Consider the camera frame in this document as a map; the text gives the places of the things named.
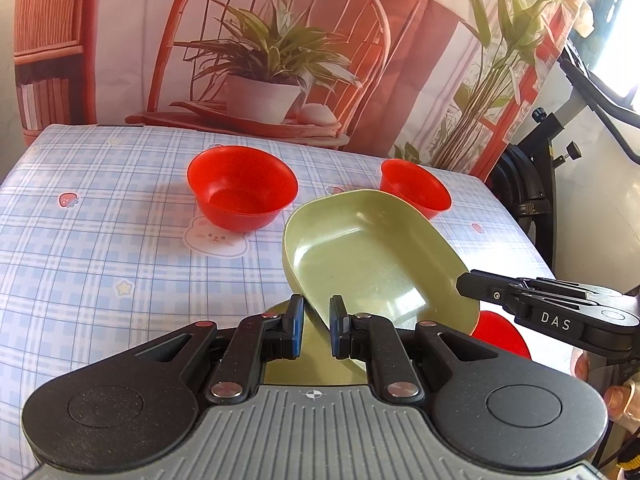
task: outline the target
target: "silver screw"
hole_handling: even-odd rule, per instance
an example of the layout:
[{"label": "silver screw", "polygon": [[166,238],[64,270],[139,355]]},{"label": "silver screw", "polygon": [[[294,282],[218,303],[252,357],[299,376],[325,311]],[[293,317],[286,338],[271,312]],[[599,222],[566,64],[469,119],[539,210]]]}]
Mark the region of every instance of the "silver screw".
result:
[{"label": "silver screw", "polygon": [[386,387],[386,390],[392,397],[400,397],[401,399],[406,399],[408,397],[413,397],[418,394],[420,388],[413,383],[391,383]]},{"label": "silver screw", "polygon": [[220,399],[232,399],[242,394],[242,386],[238,383],[218,383],[211,387],[211,394]]}]

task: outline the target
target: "cartoon bunny face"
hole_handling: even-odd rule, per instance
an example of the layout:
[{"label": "cartoon bunny face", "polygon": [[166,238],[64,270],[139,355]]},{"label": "cartoon bunny face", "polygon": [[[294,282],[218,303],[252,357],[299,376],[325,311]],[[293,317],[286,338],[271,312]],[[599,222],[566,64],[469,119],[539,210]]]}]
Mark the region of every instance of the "cartoon bunny face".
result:
[{"label": "cartoon bunny face", "polygon": [[238,258],[249,249],[249,242],[243,234],[217,227],[204,216],[197,216],[191,221],[182,239],[191,250],[219,258]]}]

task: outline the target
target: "table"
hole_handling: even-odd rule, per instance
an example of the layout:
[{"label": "table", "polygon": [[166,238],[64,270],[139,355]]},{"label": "table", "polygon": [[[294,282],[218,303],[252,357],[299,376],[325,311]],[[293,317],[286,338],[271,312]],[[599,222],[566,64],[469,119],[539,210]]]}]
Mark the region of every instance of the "table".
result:
[{"label": "table", "polygon": [[[273,153],[300,191],[272,224],[206,254],[192,248],[200,213],[185,174],[216,144]],[[433,224],[469,269],[552,277],[480,180],[432,171],[453,200]],[[286,300],[289,214],[379,181],[380,159],[353,153],[156,126],[47,128],[0,188],[0,479],[35,466],[20,430],[34,389],[196,320],[235,326]],[[568,371],[568,345],[518,328],[536,361]]]}]

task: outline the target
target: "printed fabric backdrop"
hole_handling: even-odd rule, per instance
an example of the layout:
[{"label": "printed fabric backdrop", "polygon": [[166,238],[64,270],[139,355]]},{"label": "printed fabric backdrop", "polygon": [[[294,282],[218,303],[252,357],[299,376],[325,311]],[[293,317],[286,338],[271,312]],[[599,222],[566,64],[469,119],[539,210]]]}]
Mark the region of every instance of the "printed fabric backdrop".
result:
[{"label": "printed fabric backdrop", "polygon": [[16,0],[24,135],[153,124],[484,179],[581,0]]}]

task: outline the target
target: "potted plant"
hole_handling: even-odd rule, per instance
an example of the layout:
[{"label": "potted plant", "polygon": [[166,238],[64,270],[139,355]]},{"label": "potted plant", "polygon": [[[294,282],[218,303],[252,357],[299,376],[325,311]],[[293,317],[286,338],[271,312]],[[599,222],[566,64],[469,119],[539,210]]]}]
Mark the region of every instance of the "potted plant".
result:
[{"label": "potted plant", "polygon": [[221,20],[230,38],[176,41],[196,48],[186,60],[201,59],[194,79],[209,76],[209,88],[224,76],[227,115],[279,124],[301,90],[314,84],[332,89],[336,81],[360,86],[346,68],[346,56],[336,52],[337,34],[302,24],[305,13],[294,16],[286,0],[271,0],[267,23],[250,10],[226,6],[235,20]]}]

